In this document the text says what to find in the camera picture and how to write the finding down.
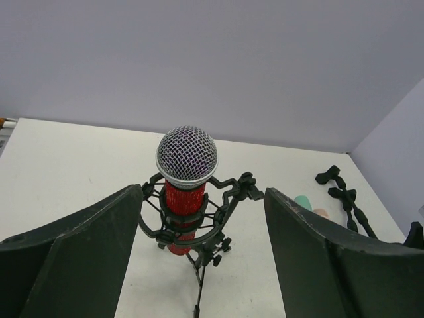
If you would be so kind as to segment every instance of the microphone stand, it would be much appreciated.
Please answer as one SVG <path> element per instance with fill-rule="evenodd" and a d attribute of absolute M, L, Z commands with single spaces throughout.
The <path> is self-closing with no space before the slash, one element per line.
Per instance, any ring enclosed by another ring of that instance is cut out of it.
<path fill-rule="evenodd" d="M 197 253 L 197 258 L 194 259 L 190 254 L 186 254 L 191 265 L 193 265 L 197 281 L 199 283 L 199 293 L 197 296 L 197 303 L 194 308 L 194 318 L 199 318 L 200 316 L 200 301 L 201 294 L 203 290 L 203 283 L 205 280 L 205 271 L 207 265 L 210 262 L 213 262 L 213 265 L 216 267 L 219 265 L 222 256 L 218 255 L 219 252 L 228 252 L 231 250 L 229 246 L 231 243 L 231 238 L 225 238 L 222 230 L 223 227 L 227 224 L 230 216 L 233 214 L 237 205 L 249 198 L 251 200 L 257 201 L 264 198 L 264 193 L 255 186 L 256 179 L 253 178 L 252 173 L 245 172 L 242 176 L 236 181 L 234 178 L 220 182 L 217 178 L 211 177 L 208 182 L 215 186 L 217 189 L 223 189 L 224 187 L 232 186 L 232 189 L 225 191 L 223 193 L 223 204 L 218 206 L 209 200 L 207 193 L 204 196 L 204 203 L 202 208 L 193 216 L 190 216 L 190 221 L 197 222 L 197 228 L 175 228 L 171 225 L 171 222 L 168 221 L 169 218 L 175 218 L 171 211 L 164 204 L 164 191 L 156 191 L 154 189 L 155 185 L 162 185 L 163 183 L 158 183 L 163 176 L 161 174 L 156 174 L 152 176 L 149 183 L 143 185 L 144 201 L 147 201 L 153 208 L 161 213 L 162 217 L 162 226 L 160 230 L 152 231 L 144 222 L 142 214 L 140 212 L 140 219 L 138 221 L 140 228 L 145 232 L 150 238 L 156 239 L 158 242 L 158 247 L 164 249 L 165 246 L 169 244 L 175 244 L 176 246 L 182 247 L 191 247 Z M 160 201 L 160 209 L 155 207 L 152 202 L 148 199 L 150 197 L 157 197 Z M 217 208 L 214 214 L 206 213 L 207 204 L 210 203 Z M 213 225 L 202 226 L 203 218 L 210 218 L 213 220 Z M 187 218 L 182 219 L 178 217 L 178 221 L 187 222 Z M 199 238 L 193 240 L 178 240 L 178 237 L 187 231 L 195 231 L 196 229 L 202 229 L 206 227 L 213 227 L 207 234 L 202 235 Z"/>

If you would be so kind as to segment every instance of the green object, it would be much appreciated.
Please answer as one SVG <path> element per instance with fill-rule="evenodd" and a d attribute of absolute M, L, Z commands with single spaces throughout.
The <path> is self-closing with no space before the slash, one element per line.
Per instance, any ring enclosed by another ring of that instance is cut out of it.
<path fill-rule="evenodd" d="M 306 195 L 299 195 L 294 199 L 294 201 L 301 207 L 304 207 L 305 209 L 312 211 L 311 202 L 309 202 L 309 199 L 307 198 Z"/>

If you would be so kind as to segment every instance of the red glittery handle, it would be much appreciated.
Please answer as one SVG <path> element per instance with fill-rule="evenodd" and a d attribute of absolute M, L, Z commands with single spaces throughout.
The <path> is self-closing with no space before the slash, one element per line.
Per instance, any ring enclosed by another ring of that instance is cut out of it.
<path fill-rule="evenodd" d="M 203 196 L 205 194 L 206 184 L 201 185 L 200 187 L 191 190 L 191 191 L 184 191 L 177 189 L 174 187 L 170 182 L 165 181 L 165 200 L 166 200 L 166 206 L 175 213 L 176 215 L 186 216 L 186 215 L 192 215 L 199 211 L 202 203 L 203 203 Z M 193 222 L 190 223 L 177 223 L 174 224 L 178 225 L 179 227 L 188 227 L 193 224 Z M 195 237 L 195 232 L 192 232 L 190 234 L 183 234 L 181 235 L 178 240 L 192 240 Z M 191 248 L 181 248 L 176 247 L 174 244 L 171 244 L 168 246 L 168 249 L 171 253 L 175 255 L 186 255 Z"/>

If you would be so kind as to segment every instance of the gray wall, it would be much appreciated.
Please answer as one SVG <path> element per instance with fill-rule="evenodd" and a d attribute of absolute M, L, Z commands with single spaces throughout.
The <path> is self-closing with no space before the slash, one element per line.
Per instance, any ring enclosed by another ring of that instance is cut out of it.
<path fill-rule="evenodd" d="M 424 79 L 352 153 L 405 234 L 413 221 L 424 225 L 424 217 L 418 212 L 424 205 L 423 123 Z"/>
<path fill-rule="evenodd" d="M 352 150 L 424 75 L 423 0 L 0 2 L 0 114 Z"/>

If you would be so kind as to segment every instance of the metal mesh grille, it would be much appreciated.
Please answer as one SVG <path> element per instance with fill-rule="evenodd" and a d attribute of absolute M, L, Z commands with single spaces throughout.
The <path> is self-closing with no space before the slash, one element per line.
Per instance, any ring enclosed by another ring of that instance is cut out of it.
<path fill-rule="evenodd" d="M 195 181 L 215 171 L 217 162 L 217 147 L 213 139 L 204 130 L 193 126 L 172 129 L 160 141 L 156 153 L 159 170 L 171 183 L 180 187 L 178 180 L 185 181 L 187 186 L 196 186 Z"/>

